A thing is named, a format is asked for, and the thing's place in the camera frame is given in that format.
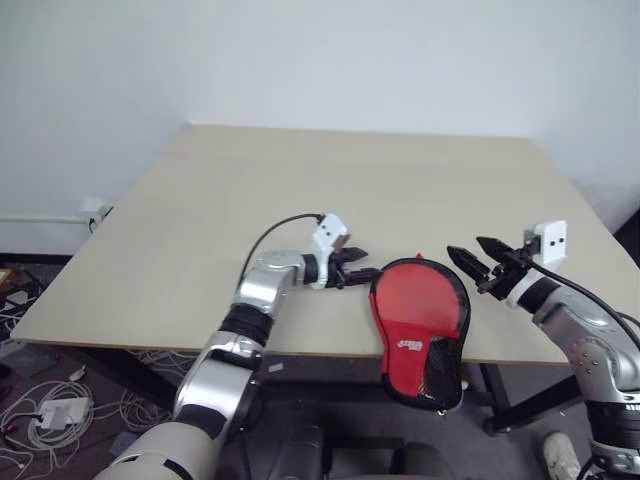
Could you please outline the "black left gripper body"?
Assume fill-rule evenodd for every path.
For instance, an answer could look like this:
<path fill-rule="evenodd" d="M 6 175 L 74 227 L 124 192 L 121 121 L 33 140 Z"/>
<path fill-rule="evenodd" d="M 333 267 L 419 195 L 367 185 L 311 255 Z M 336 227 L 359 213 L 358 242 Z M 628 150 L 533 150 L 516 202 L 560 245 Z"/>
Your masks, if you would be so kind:
<path fill-rule="evenodd" d="M 344 264 L 350 261 L 350 249 L 343 248 L 330 256 L 330 287 L 343 289 L 346 285 Z"/>

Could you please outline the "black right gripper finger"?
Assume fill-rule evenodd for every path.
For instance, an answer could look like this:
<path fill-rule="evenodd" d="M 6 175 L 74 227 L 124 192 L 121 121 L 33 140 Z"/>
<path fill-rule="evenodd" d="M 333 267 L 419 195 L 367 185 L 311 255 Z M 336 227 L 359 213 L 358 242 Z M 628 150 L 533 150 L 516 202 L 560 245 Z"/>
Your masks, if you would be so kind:
<path fill-rule="evenodd" d="M 512 247 L 497 238 L 478 236 L 476 241 L 481 249 L 498 263 L 504 263 L 507 256 L 514 251 Z"/>
<path fill-rule="evenodd" d="M 489 279 L 490 269 L 467 249 L 449 245 L 446 250 L 453 264 L 475 283 L 484 283 Z"/>

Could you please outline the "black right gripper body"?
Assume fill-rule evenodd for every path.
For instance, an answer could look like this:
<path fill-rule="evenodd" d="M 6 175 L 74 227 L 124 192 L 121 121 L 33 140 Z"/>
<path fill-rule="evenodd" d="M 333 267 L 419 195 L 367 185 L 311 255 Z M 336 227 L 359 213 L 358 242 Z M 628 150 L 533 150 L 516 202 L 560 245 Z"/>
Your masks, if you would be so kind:
<path fill-rule="evenodd" d="M 505 300 L 514 287 L 526 276 L 531 256 L 525 248 L 507 249 L 489 253 L 498 264 L 492 270 L 493 278 L 478 284 L 480 294 L 488 293 L 497 300 Z"/>

